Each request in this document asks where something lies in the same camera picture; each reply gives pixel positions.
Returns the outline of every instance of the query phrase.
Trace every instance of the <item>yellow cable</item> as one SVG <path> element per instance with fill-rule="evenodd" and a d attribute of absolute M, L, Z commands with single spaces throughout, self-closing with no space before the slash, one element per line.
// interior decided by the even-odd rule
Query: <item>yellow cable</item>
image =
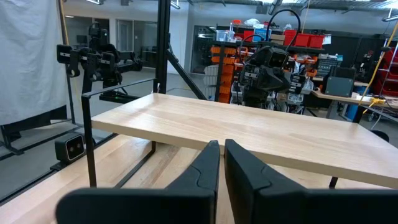
<path fill-rule="evenodd" d="M 61 14 L 63 15 L 63 17 L 62 17 L 62 20 L 63 20 L 63 27 L 62 27 L 62 29 L 63 29 L 63 31 L 65 32 L 65 43 L 66 43 L 66 45 L 69 45 L 69 38 L 68 38 L 68 30 L 67 30 L 67 23 L 66 23 L 66 21 L 65 21 L 65 13 L 64 13 L 64 11 L 63 11 L 63 1 L 59 1 L 59 2 L 61 2 L 61 4 L 60 4 L 60 12 L 61 12 Z M 77 99 L 78 99 L 78 101 L 79 101 L 79 105 L 80 105 L 80 109 L 81 110 L 83 110 L 83 107 L 81 106 L 81 98 L 80 98 L 80 94 L 79 94 L 79 91 L 77 90 L 77 82 L 76 82 L 76 78 L 72 78 L 73 79 L 73 83 L 74 83 L 74 89 L 75 89 L 75 94 L 76 94 L 76 97 L 77 97 Z"/>
<path fill-rule="evenodd" d="M 303 23 L 303 29 L 301 30 L 301 33 L 302 33 L 302 34 L 304 33 L 305 21 L 307 21 L 307 14 L 308 14 L 308 11 L 310 10 L 310 3 L 311 3 L 311 0 L 308 1 L 307 11 L 305 12 L 304 23 Z"/>
<path fill-rule="evenodd" d="M 396 26 L 394 27 L 394 30 L 392 31 L 392 34 L 391 34 L 391 36 L 390 36 L 390 39 L 388 40 L 387 47 L 390 46 L 391 40 L 392 40 L 392 38 L 394 37 L 394 35 L 396 34 L 397 27 L 398 27 L 398 21 L 396 22 Z M 363 100 L 363 98 L 365 97 L 366 92 L 367 92 L 368 89 L 369 89 L 369 86 L 372 85 L 372 82 L 373 82 L 373 80 L 374 80 L 374 77 L 376 76 L 376 72 L 377 72 L 377 70 L 379 69 L 379 66 L 380 66 L 381 60 L 382 60 L 383 57 L 384 57 L 384 54 L 385 54 L 384 52 L 381 53 L 380 58 L 379 58 L 379 61 L 377 62 L 376 68 L 374 68 L 374 72 L 373 72 L 372 79 L 371 79 L 371 81 L 369 82 L 368 86 L 366 87 L 365 91 L 363 92 L 362 97 L 361 97 L 361 100 L 359 101 L 358 105 L 361 105 L 362 100 Z"/>

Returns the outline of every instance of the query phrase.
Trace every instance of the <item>wooden tabletop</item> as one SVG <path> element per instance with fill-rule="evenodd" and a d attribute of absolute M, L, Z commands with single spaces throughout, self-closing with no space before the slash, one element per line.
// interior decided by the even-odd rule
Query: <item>wooden tabletop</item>
<path fill-rule="evenodd" d="M 313 77 L 312 80 L 313 81 L 322 81 L 323 78 L 321 78 L 321 77 Z M 354 86 L 368 86 L 368 85 L 369 85 L 368 83 L 364 83 L 364 82 L 359 82 L 359 81 L 355 81 L 354 82 Z"/>
<path fill-rule="evenodd" d="M 352 103 L 352 104 L 359 104 L 359 102 L 361 101 L 361 97 L 362 95 L 358 94 L 358 93 L 353 93 L 353 95 L 351 97 L 342 97 L 342 96 L 332 96 L 332 95 L 326 95 L 324 93 L 322 93 L 320 90 L 312 90 L 312 94 L 314 94 L 316 97 L 318 98 L 322 98 L 322 99 L 328 99 L 328 100 L 337 100 L 337 101 L 341 101 L 341 102 L 345 102 L 345 103 Z M 391 97 L 391 96 L 386 96 L 387 100 L 389 101 L 389 105 L 387 103 L 384 104 L 377 104 L 374 106 L 381 106 L 381 107 L 390 107 L 394 108 L 394 109 L 398 109 L 398 98 L 396 97 Z M 370 105 L 371 102 L 371 97 L 370 96 L 364 96 L 361 104 L 362 105 Z"/>
<path fill-rule="evenodd" d="M 113 187 L 136 163 L 150 151 L 150 141 L 129 136 L 117 136 L 94 151 L 99 187 Z M 178 177 L 196 158 L 199 151 L 157 143 L 155 154 L 131 177 L 124 188 L 164 188 Z M 224 176 L 224 161 L 220 161 L 218 184 L 218 224 L 232 224 L 233 216 Z M 279 172 L 307 188 L 327 188 L 329 176 L 276 167 Z M 88 187 L 86 157 L 45 179 L 20 196 L 0 207 L 2 224 L 56 223 L 55 206 L 68 192 Z M 339 179 L 336 188 L 374 189 L 378 186 Z"/>
<path fill-rule="evenodd" d="M 92 118 L 93 128 L 203 149 L 234 139 L 268 164 L 398 188 L 398 149 L 362 126 L 151 94 Z"/>

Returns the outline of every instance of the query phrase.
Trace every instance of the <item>wall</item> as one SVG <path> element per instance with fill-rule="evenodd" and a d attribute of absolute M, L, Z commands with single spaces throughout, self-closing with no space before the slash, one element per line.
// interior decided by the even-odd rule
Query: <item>wall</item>
<path fill-rule="evenodd" d="M 260 22 L 268 21 L 271 16 L 264 14 L 256 14 L 255 6 L 227 4 L 224 7 L 217 3 L 201 3 L 195 4 L 193 21 L 194 25 L 201 26 L 229 26 L 233 19 L 242 21 L 255 18 Z M 306 9 L 302 11 L 300 16 L 302 23 L 304 21 Z M 388 13 L 380 12 L 358 12 L 351 11 L 342 14 L 341 11 L 310 9 L 305 23 L 306 29 L 326 29 L 334 31 L 357 32 L 363 34 L 382 34 L 388 23 L 381 21 Z M 276 24 L 284 26 L 290 23 L 293 28 L 297 28 L 297 20 L 295 16 L 291 16 L 289 12 L 281 12 L 274 18 Z M 393 23 L 389 26 L 387 33 L 391 33 L 394 28 Z"/>
<path fill-rule="evenodd" d="M 157 22 L 157 1 L 135 0 L 129 6 L 121 6 L 119 0 L 107 0 L 101 6 L 83 1 L 68 0 L 64 5 L 66 15 L 109 19 L 111 44 L 116 45 L 116 19 Z M 180 2 L 180 10 L 171 8 L 170 42 L 182 67 L 185 65 L 185 44 L 187 39 L 188 3 Z M 169 63 L 167 71 L 177 73 Z"/>

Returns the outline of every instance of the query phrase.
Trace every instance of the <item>white curtain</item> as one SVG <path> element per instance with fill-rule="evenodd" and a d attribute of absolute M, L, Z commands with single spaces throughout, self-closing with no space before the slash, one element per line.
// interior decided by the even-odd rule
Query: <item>white curtain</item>
<path fill-rule="evenodd" d="M 67 102 L 65 66 L 55 0 L 0 0 L 0 125 Z"/>

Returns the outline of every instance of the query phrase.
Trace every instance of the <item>door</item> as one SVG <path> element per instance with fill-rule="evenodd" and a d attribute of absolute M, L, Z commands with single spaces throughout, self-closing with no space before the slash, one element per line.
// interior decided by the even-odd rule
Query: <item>door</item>
<path fill-rule="evenodd" d="M 118 20 L 117 48 L 119 51 L 132 51 L 132 21 Z"/>

